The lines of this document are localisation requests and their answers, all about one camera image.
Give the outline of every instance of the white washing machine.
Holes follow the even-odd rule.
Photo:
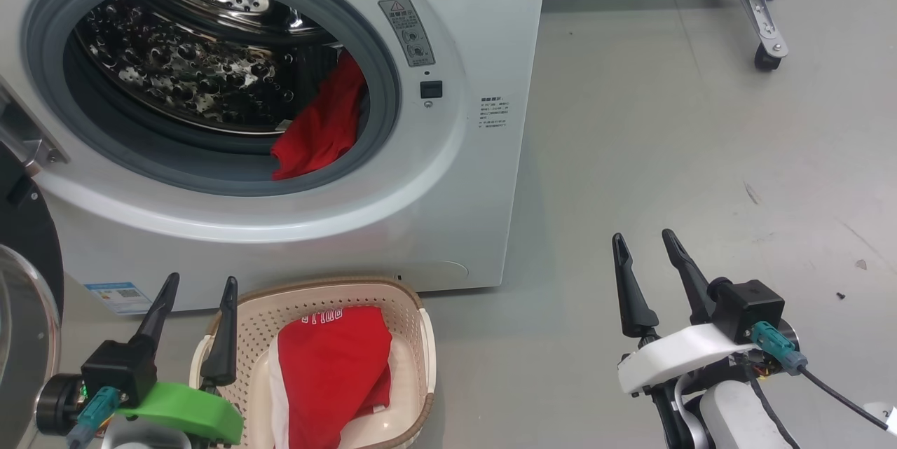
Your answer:
[[[178,310],[231,275],[496,286],[541,1],[0,0],[0,133],[65,271],[117,312],[172,271]],[[272,143],[343,51],[366,80],[355,143],[272,181]]]

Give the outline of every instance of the floor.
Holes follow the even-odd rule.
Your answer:
[[[820,378],[897,401],[897,0],[772,10],[791,54],[762,74],[737,0],[545,2],[505,283],[424,300],[439,383],[417,447],[663,447],[651,402],[616,381],[636,343],[619,334],[614,232],[661,334],[688,324],[672,228],[709,279],[784,296]],[[137,325],[77,286],[65,311],[63,369]],[[208,319],[170,319],[161,380],[186,378]],[[763,387],[804,447],[893,446],[803,378]]]

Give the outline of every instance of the laundry basket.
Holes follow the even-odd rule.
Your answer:
[[[393,336],[390,407],[356,418],[341,432],[340,449],[404,449],[417,439],[433,404],[436,347],[430,316],[412,290],[384,277],[337,277],[241,296],[237,307],[237,382],[220,388],[243,414],[240,447],[273,449],[268,347],[278,331],[303,316],[327,309],[372,305],[382,309]],[[190,367],[190,386],[212,349],[220,315],[209,327]]]

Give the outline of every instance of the green plastic bracket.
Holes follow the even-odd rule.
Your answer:
[[[138,416],[170,429],[237,445],[243,416],[230,401],[179,382],[157,382],[140,407],[119,408],[116,414]]]

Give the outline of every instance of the teal connector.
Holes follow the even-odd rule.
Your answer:
[[[111,386],[103,386],[90,398],[87,406],[78,414],[78,424],[65,436],[65,443],[69,449],[81,449],[90,445],[93,436],[100,429],[103,422],[108,420],[121,405],[118,389]]]
[[[768,322],[758,322],[751,328],[751,340],[761,350],[772,354],[782,367],[791,375],[799,375],[798,366],[807,365],[807,357],[795,349],[794,343],[788,340]]]

